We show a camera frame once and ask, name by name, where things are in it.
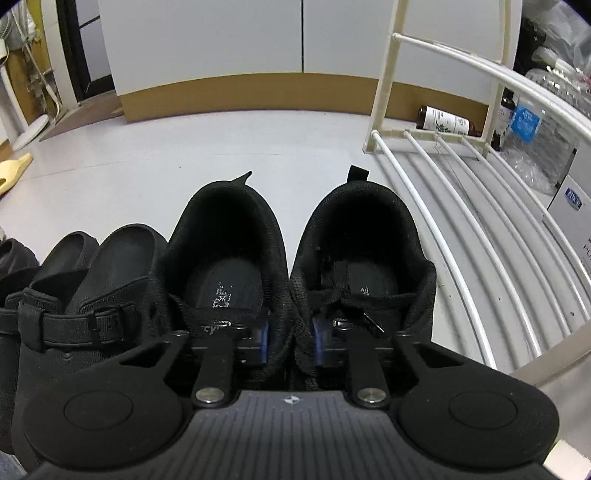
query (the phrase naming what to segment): white floor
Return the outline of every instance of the white floor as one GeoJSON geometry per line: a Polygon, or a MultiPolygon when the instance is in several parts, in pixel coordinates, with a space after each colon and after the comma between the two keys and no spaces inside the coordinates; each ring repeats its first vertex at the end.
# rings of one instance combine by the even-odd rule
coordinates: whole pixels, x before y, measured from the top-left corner
{"type": "MultiPolygon", "coordinates": [[[[480,361],[456,286],[416,205],[383,154],[362,152],[367,125],[365,116],[321,112],[212,113],[129,125],[123,117],[101,122],[24,150],[31,151],[35,160],[0,200],[0,225],[8,236],[29,246],[40,261],[75,230],[102,241],[122,225],[143,222],[169,238],[187,201],[200,187],[252,170],[248,184],[273,208],[291,267],[310,214],[331,189],[346,180],[349,166],[355,164],[370,171],[370,180],[393,188],[402,197],[413,214],[426,256],[436,264],[434,340],[480,361]]],[[[404,142],[395,148],[411,151],[404,142]]],[[[531,352],[515,307],[459,209],[420,157],[404,153],[397,157],[456,257],[499,369],[511,372],[527,363],[531,352]]],[[[547,296],[498,216],[469,178],[454,167],[453,159],[438,155],[436,161],[507,265],[540,343],[546,348],[562,340],[547,296]]],[[[586,319],[544,244],[482,165],[475,160],[466,162],[522,232],[571,329],[576,330],[586,319]]]]}

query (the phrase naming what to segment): round black disc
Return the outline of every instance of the round black disc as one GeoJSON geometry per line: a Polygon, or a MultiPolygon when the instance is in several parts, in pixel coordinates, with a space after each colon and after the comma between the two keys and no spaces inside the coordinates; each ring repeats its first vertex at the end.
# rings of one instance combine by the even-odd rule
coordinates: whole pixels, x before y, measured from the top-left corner
{"type": "Polygon", "coordinates": [[[432,371],[399,404],[397,422],[430,456],[468,469],[542,461],[558,433],[558,412],[536,388],[490,371],[432,371]]]}
{"type": "Polygon", "coordinates": [[[24,413],[27,440],[44,459],[71,469],[112,469],[147,458],[178,432],[177,395],[148,369],[116,378],[77,375],[34,397],[24,413]]]}

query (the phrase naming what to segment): blue label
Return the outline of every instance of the blue label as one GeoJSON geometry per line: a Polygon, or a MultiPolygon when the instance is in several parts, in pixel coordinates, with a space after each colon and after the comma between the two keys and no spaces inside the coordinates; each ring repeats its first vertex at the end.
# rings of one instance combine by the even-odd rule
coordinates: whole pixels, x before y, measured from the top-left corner
{"type": "Polygon", "coordinates": [[[579,198],[579,196],[573,191],[573,189],[566,189],[566,192],[564,192],[564,196],[566,197],[566,199],[569,201],[569,203],[576,209],[579,210],[581,208],[581,205],[583,204],[583,202],[581,202],[581,199],[579,198]]]}
{"type": "Polygon", "coordinates": [[[540,117],[531,113],[523,105],[517,105],[511,121],[511,129],[524,141],[531,142],[538,131],[540,117]]]}

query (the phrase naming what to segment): ribbed gray panel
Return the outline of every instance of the ribbed gray panel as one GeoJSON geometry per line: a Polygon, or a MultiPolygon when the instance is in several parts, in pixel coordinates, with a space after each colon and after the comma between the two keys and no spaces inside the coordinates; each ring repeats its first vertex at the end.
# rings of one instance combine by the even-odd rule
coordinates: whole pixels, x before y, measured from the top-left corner
{"type": "Polygon", "coordinates": [[[116,472],[69,472],[44,465],[30,480],[551,480],[542,466],[478,475],[439,465],[404,443],[380,411],[348,404],[340,392],[245,391],[230,407],[201,410],[180,440],[116,472]]]}

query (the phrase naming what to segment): yellow slipper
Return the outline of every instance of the yellow slipper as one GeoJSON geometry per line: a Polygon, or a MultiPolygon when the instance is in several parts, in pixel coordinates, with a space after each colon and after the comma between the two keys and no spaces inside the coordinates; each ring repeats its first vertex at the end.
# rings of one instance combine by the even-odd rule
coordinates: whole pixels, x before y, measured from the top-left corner
{"type": "Polygon", "coordinates": [[[0,162],[0,195],[3,195],[17,184],[32,161],[33,156],[27,153],[18,160],[0,162]]]}

